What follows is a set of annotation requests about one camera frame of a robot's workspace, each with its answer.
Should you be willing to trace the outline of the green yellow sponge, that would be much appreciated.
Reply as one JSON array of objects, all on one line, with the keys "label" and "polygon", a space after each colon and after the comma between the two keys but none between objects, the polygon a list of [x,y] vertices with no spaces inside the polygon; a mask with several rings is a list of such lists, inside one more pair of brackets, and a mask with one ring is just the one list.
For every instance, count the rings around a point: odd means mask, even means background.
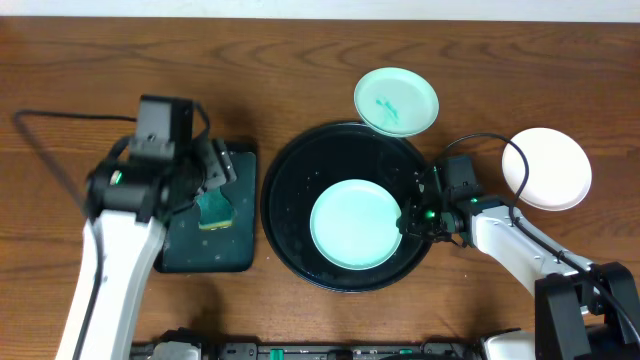
[{"label": "green yellow sponge", "polygon": [[220,188],[198,195],[196,204],[200,209],[198,221],[200,230],[213,231],[233,224],[235,210]]}]

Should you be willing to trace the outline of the mint plate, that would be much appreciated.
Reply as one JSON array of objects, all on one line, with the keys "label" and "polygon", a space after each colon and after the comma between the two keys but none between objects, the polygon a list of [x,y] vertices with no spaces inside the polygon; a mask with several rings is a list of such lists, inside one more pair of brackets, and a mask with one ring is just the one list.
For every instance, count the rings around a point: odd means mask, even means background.
[{"label": "mint plate", "polygon": [[397,67],[365,74],[355,86],[354,105],[366,125],[396,138],[427,130],[436,122],[440,110],[431,84],[417,73]]},{"label": "mint plate", "polygon": [[400,215],[397,201],[382,186],[350,179],[330,186],[317,198],[309,230],[315,247],[330,263],[364,271],[380,266],[399,248]]}]

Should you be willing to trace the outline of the white plate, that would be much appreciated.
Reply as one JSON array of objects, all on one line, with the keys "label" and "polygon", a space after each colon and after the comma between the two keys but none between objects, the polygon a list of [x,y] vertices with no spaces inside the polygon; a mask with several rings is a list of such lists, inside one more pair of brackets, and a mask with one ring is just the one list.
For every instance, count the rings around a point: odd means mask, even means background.
[{"label": "white plate", "polygon": [[590,161],[568,135],[550,128],[530,128],[516,134],[502,155],[503,176],[517,191],[528,173],[520,199],[546,211],[564,211],[578,205],[592,183]]}]

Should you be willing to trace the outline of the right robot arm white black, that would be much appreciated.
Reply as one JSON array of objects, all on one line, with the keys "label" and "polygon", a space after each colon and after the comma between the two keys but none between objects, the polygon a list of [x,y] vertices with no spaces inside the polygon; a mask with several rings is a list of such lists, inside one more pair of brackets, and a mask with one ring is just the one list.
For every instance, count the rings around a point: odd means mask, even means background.
[{"label": "right robot arm white black", "polygon": [[482,359],[636,359],[639,295],[630,271],[578,256],[528,222],[511,203],[484,194],[470,170],[415,175],[398,220],[402,235],[450,241],[496,260],[534,298],[535,329],[486,336]]}]

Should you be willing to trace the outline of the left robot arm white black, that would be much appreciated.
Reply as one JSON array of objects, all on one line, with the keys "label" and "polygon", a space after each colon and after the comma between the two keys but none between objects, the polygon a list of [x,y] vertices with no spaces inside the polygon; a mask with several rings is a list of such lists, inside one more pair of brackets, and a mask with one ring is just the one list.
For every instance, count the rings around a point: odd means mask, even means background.
[{"label": "left robot arm white black", "polygon": [[151,270],[245,270],[255,165],[253,153],[205,135],[119,140],[88,177],[80,273],[57,358],[127,358]]}]

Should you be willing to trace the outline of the black rectangular tray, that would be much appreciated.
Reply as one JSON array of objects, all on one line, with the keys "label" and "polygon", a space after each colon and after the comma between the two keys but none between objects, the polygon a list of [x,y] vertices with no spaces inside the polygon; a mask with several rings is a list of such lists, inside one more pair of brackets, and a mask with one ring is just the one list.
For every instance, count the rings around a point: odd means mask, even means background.
[{"label": "black rectangular tray", "polygon": [[234,210],[229,227],[199,227],[200,209],[194,205],[171,219],[164,246],[154,263],[160,273],[242,272],[254,258],[257,148],[250,142],[227,144],[237,180],[221,187]]}]

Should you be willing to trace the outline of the black round tray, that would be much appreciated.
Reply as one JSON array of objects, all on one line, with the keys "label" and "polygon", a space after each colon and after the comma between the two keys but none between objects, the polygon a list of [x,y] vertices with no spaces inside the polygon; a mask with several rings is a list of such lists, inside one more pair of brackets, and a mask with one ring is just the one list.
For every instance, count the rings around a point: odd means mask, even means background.
[{"label": "black round tray", "polygon": [[313,244],[312,207],[330,186],[350,179],[380,185],[404,205],[417,191],[416,176],[426,168],[408,140],[380,135],[363,124],[330,123],[308,130],[279,152],[266,173],[261,194],[264,232],[280,260],[313,285],[347,293],[387,287],[414,270],[431,244],[403,237],[381,265],[347,270]]}]

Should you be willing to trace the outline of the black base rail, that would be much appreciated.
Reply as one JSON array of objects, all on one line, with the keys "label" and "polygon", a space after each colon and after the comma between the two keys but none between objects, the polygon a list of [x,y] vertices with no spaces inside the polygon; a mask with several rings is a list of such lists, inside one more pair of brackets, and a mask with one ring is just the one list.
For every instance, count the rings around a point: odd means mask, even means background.
[{"label": "black base rail", "polygon": [[378,360],[378,359],[534,359],[534,335],[510,329],[475,342],[430,338],[422,343],[215,343],[190,330],[170,330],[152,342],[131,346],[130,360]]}]

